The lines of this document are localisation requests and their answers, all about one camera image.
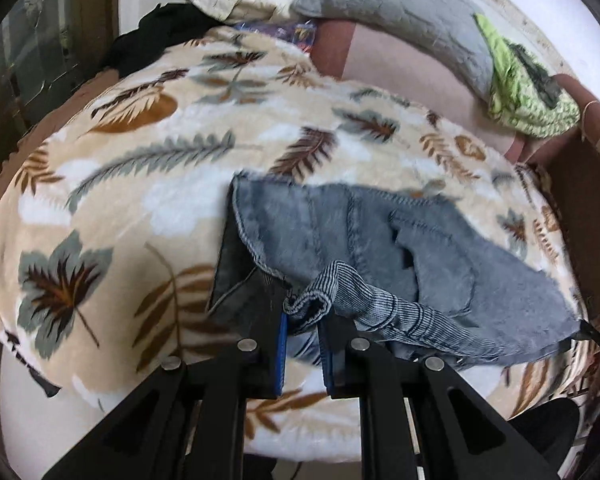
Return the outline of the blue denim jeans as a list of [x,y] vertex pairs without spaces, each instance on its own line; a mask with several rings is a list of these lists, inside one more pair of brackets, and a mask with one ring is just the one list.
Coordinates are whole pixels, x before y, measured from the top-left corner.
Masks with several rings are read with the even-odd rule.
[[554,278],[486,240],[444,197],[242,172],[228,189],[209,314],[245,334],[275,294],[297,336],[290,353],[311,361],[328,314],[399,358],[434,352],[465,366],[535,361],[579,328]]

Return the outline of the beige leaf-print fleece blanket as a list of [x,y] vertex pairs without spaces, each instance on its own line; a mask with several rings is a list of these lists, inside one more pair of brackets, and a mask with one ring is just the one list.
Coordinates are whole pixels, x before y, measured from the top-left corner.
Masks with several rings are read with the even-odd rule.
[[171,352],[231,341],[206,318],[227,187],[239,170],[449,196],[487,240],[585,307],[529,168],[420,103],[322,74],[288,42],[212,30],[102,75],[31,132],[0,175],[0,343],[15,436],[51,464]]

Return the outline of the green patterned cloth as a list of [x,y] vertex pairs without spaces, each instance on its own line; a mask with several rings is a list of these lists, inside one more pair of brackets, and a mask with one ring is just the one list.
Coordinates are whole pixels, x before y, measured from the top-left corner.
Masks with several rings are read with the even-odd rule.
[[492,58],[488,114],[494,122],[537,139],[561,136],[576,126],[578,103],[545,66],[522,44],[503,37],[486,16],[476,14],[474,20]]

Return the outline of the black garment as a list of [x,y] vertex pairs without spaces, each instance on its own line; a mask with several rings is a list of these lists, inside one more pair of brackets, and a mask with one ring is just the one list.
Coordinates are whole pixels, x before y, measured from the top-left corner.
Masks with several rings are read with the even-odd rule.
[[117,37],[98,64],[120,78],[155,63],[167,48],[202,38],[223,23],[191,3],[158,4],[140,19],[137,29]]

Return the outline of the pink maroon sofa cushion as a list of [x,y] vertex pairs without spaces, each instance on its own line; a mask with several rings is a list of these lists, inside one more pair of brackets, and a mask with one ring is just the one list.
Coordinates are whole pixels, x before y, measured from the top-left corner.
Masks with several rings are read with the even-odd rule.
[[320,21],[312,62],[324,74],[352,79],[415,101],[475,133],[511,162],[546,164],[567,137],[533,140],[486,117],[486,106],[443,64],[396,37],[341,20]]

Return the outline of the purple printed packet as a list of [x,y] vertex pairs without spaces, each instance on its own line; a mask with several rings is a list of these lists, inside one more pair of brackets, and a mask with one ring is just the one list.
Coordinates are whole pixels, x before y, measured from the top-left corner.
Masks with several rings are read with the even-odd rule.
[[241,22],[233,26],[240,32],[256,32],[293,44],[305,54],[310,54],[317,32],[313,20],[304,22],[269,23],[265,21]]

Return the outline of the glass door wooden cabinet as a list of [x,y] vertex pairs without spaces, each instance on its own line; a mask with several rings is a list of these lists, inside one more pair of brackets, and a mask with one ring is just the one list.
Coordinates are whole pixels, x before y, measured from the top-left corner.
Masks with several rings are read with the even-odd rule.
[[118,0],[0,0],[0,170],[96,74],[117,33]]

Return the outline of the grey quilted pillow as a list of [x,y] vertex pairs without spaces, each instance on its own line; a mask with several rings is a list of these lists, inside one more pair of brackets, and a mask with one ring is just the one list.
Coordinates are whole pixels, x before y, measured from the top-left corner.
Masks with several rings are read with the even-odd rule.
[[349,20],[380,29],[436,58],[483,101],[490,98],[493,61],[471,0],[294,0],[308,18]]

